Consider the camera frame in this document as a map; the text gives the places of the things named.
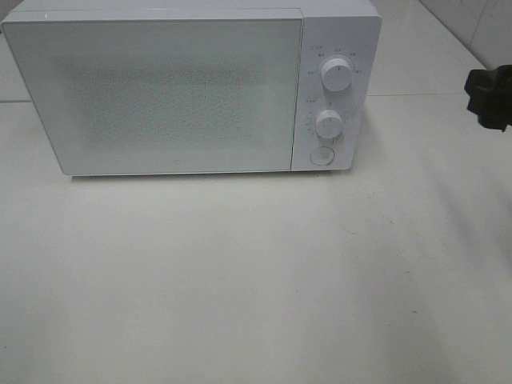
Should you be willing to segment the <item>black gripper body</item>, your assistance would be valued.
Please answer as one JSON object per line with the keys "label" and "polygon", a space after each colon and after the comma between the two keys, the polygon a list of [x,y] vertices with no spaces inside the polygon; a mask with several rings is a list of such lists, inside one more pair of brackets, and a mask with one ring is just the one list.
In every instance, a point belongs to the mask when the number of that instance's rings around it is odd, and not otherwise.
{"label": "black gripper body", "polygon": [[511,126],[512,65],[494,70],[471,70],[464,91],[470,97],[467,109],[488,130],[505,131]]}

